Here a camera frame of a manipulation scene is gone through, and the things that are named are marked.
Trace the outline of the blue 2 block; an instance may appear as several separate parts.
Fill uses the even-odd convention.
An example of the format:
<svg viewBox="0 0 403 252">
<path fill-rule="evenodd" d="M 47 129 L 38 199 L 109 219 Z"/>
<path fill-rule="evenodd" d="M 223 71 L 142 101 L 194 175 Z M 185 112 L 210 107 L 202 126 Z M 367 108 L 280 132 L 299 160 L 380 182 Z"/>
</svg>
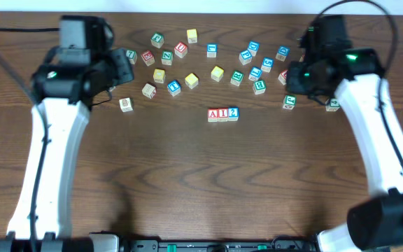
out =
<svg viewBox="0 0 403 252">
<path fill-rule="evenodd" d="M 239 108 L 238 107 L 229 107 L 228 108 L 228 120 L 237 121 L 238 119 L 239 119 Z"/>
</svg>

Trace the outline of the red I block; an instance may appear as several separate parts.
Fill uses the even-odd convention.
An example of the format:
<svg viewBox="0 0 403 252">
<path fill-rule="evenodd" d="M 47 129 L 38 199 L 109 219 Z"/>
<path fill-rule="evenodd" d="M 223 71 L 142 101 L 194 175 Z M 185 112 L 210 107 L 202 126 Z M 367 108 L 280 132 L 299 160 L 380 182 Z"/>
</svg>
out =
<svg viewBox="0 0 403 252">
<path fill-rule="evenodd" d="M 218 121 L 227 122 L 228 120 L 229 120 L 229 109 L 228 108 L 219 108 L 218 109 Z"/>
</svg>

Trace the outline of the red A block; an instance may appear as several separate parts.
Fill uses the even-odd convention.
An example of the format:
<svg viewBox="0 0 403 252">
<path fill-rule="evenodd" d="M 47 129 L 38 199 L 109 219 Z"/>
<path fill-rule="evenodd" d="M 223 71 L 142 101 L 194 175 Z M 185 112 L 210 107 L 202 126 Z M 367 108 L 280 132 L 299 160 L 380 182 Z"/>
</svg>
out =
<svg viewBox="0 0 403 252">
<path fill-rule="evenodd" d="M 216 109 L 216 108 L 208 109 L 208 121 L 209 122 L 218 122 L 218 109 Z"/>
</svg>

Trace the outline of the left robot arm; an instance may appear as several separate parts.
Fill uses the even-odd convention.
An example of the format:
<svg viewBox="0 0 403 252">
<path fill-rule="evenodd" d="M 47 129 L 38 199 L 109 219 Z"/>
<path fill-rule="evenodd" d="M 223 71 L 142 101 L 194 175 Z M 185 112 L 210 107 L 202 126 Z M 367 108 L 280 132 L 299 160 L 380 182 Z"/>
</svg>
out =
<svg viewBox="0 0 403 252">
<path fill-rule="evenodd" d="M 128 251 L 108 232 L 72 237 L 71 191 L 94 98 L 134 79 L 122 48 L 101 17 L 64 15 L 59 45 L 49 49 L 24 92 L 33 106 L 22 191 L 0 251 Z"/>
</svg>

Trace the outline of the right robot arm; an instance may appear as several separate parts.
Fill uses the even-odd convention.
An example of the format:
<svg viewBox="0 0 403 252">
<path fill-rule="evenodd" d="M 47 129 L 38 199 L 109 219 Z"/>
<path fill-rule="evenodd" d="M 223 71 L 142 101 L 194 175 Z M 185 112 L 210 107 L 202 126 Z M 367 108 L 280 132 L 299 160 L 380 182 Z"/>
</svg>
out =
<svg viewBox="0 0 403 252">
<path fill-rule="evenodd" d="M 316 18 L 300 45 L 304 59 L 289 65 L 286 89 L 338 102 L 358 143 L 370 196 L 348 211 L 344 224 L 318 234 L 318 249 L 403 245 L 403 131 L 385 79 L 387 66 L 375 50 L 353 47 L 341 15 Z"/>
</svg>

